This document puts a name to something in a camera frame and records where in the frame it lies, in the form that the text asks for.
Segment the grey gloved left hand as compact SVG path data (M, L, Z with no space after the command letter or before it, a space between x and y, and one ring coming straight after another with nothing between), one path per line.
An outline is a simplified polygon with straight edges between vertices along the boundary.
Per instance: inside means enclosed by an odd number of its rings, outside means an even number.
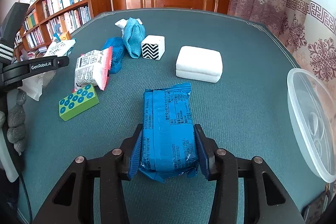
M23 105L26 102L27 94L19 89L15 106L5 114L5 106L1 102L1 127L7 122L8 130L6 133L8 141L13 144L15 151L22 153L26 149L26 113Z

